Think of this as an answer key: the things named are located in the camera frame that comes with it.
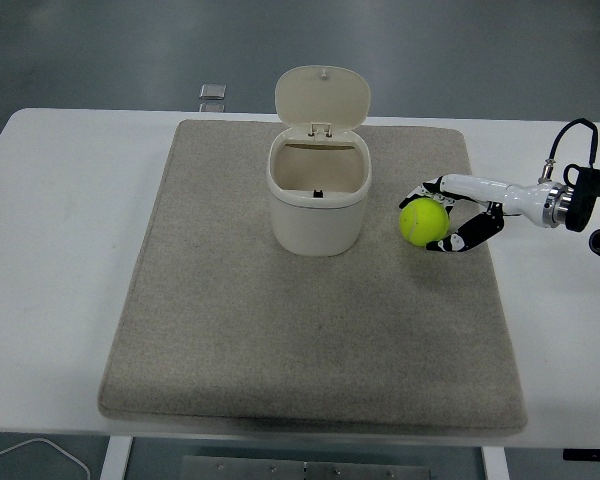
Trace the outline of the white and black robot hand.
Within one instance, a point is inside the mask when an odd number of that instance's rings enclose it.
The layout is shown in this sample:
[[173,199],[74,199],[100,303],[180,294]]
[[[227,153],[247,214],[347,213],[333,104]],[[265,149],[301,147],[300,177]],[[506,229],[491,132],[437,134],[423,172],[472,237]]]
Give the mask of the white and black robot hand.
[[[429,251],[465,252],[501,232],[507,216],[522,215],[537,226],[549,226],[552,215],[545,209],[552,187],[444,175],[422,183],[399,204],[399,230],[409,243]],[[450,231],[450,213],[460,201],[479,204],[484,211]]]

